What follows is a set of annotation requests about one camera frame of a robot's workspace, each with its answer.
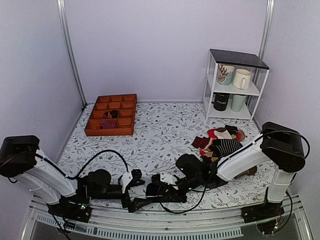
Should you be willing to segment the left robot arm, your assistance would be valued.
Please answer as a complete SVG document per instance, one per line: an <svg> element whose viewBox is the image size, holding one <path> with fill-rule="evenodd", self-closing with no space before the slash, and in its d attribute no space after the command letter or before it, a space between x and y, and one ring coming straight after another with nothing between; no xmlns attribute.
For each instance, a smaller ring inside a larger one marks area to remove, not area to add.
<svg viewBox="0 0 320 240"><path fill-rule="evenodd" d="M6 137L0 147L0 174L27 185L63 217L88 210L91 199L120 199L126 208L129 189L145 184L139 169L125 171L117 184L111 183L112 176L105 169L69 176L45 155L39 143L35 135Z"/></svg>

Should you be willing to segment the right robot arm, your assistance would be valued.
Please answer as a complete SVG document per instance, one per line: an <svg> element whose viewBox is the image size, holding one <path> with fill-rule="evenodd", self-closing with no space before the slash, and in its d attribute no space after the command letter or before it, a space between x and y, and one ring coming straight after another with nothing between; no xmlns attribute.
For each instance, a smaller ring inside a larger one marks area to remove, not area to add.
<svg viewBox="0 0 320 240"><path fill-rule="evenodd" d="M309 155L304 152L307 139L298 131L282 125L266 122L262 131L247 145L233 139L216 139L210 149L213 153L224 150L214 161L198 159L193 154L183 154L175 166L183 178L166 182L160 174L153 175L147 185L146 197L156 203L186 202L187 192L203 186L219 188L236 176L264 162L272 161L276 169L267 187L265 200L259 206L262 218L269 218L278 210L294 175L302 170Z"/></svg>

